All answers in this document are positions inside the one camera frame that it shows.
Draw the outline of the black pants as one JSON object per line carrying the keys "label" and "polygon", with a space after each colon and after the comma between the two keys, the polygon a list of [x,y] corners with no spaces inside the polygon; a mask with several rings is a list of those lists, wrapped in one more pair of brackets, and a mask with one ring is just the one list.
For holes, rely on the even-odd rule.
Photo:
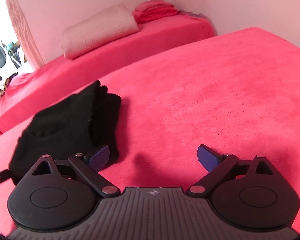
{"label": "black pants", "polygon": [[38,112],[22,132],[9,163],[12,181],[18,184],[44,154],[55,160],[76,153],[89,154],[107,145],[108,165],[119,157],[115,129],[121,97],[95,81],[77,94]]}

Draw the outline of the near red bed cover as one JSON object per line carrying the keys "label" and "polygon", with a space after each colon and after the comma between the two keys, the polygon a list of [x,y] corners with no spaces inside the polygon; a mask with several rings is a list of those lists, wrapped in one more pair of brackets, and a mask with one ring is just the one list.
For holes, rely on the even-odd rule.
{"label": "near red bed cover", "polygon": [[300,48],[248,28],[167,50],[96,81],[122,99],[119,157],[99,171],[120,195],[100,200],[68,229],[17,226],[7,208],[17,186],[9,163],[34,114],[0,135],[0,239],[300,239],[300,209],[292,226],[249,231],[187,194],[208,173],[197,157],[206,145],[242,160],[264,155],[300,198]]}

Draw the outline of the far red bed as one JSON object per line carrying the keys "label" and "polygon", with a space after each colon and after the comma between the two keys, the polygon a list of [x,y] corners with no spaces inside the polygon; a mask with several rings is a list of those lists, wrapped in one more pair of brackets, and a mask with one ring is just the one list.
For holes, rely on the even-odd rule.
{"label": "far red bed", "polygon": [[39,70],[15,76],[0,98],[0,135],[99,78],[152,55],[216,35],[210,20],[189,15],[139,25],[139,32],[74,60],[60,56]]}

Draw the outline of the tan cloth on bed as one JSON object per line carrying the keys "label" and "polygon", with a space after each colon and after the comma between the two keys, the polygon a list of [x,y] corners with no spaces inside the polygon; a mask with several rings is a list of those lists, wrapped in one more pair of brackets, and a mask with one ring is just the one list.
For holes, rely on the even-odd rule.
{"label": "tan cloth on bed", "polygon": [[10,75],[9,77],[6,78],[6,80],[4,81],[4,83],[2,83],[0,85],[0,98],[5,94],[9,84],[11,83],[12,79],[17,76],[18,73],[13,73],[12,75]]}

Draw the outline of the bright window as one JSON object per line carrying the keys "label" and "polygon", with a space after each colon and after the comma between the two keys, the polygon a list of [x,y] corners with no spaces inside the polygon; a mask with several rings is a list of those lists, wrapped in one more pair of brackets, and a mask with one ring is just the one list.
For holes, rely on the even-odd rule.
{"label": "bright window", "polygon": [[18,39],[13,30],[11,19],[8,15],[6,0],[0,0],[0,46],[6,55],[6,63],[0,68],[0,86],[4,83],[5,79],[13,73],[24,74],[34,72],[34,68],[27,61],[24,61],[24,51],[22,48],[18,49],[21,64],[17,68],[14,61],[11,59],[8,52],[10,44],[17,44]]}

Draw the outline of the beige rolled pillow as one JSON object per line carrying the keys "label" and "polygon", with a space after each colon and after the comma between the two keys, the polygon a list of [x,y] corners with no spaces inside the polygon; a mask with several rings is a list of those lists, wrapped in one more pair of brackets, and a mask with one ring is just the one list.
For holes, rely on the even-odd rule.
{"label": "beige rolled pillow", "polygon": [[119,4],[66,28],[62,33],[61,48],[64,57],[75,59],[138,31],[132,13],[125,5]]}

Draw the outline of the pink curtain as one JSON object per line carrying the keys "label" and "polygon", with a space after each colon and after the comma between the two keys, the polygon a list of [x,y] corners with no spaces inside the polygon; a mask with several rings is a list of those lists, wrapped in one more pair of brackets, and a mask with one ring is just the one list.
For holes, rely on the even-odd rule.
{"label": "pink curtain", "polygon": [[26,59],[34,70],[38,70],[44,66],[44,62],[30,31],[24,12],[18,0],[6,0],[6,5],[13,30],[24,51]]}

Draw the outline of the folded red blanket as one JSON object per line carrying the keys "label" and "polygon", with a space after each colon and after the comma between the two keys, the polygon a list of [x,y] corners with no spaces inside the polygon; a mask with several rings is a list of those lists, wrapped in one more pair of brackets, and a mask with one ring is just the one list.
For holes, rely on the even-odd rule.
{"label": "folded red blanket", "polygon": [[179,11],[169,2],[151,0],[138,5],[132,14],[136,23],[142,24],[164,17],[175,16],[179,14]]}

